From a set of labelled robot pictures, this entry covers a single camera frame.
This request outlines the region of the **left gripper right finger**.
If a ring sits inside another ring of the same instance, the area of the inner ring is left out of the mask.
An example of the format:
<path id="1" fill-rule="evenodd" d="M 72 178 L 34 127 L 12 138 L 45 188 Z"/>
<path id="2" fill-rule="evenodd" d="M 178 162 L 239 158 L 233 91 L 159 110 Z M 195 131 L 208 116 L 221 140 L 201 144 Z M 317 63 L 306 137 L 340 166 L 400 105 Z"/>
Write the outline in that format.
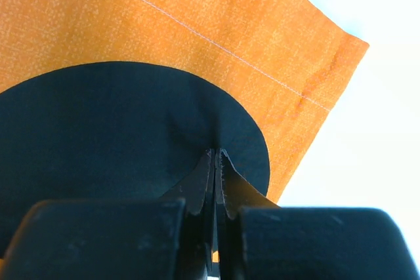
<path id="1" fill-rule="evenodd" d="M 215 156 L 215 217 L 221 279 L 246 279 L 246 259 L 242 241 L 241 211 L 277 209 L 235 168 L 228 153 L 218 149 Z"/>

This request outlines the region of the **orange Mickey Mouse placemat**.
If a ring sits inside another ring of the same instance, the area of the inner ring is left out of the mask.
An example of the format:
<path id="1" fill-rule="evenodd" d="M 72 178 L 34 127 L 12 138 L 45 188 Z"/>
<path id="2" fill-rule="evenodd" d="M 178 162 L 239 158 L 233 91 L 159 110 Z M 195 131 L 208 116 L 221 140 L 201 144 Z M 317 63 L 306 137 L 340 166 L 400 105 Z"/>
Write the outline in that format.
<path id="1" fill-rule="evenodd" d="M 309 0 L 1 0 L 1 90 L 111 60 L 198 75 L 262 129 L 272 201 L 368 47 Z"/>

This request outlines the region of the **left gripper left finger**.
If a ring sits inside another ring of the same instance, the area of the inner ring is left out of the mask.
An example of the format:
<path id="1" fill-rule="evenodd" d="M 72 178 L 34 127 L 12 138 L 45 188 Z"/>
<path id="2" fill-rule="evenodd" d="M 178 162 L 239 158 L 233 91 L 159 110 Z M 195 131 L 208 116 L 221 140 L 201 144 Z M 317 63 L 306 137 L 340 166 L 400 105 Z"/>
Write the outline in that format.
<path id="1" fill-rule="evenodd" d="M 161 196 L 185 202 L 175 279 L 207 279 L 212 272 L 215 151 L 206 150 L 194 170 Z"/>

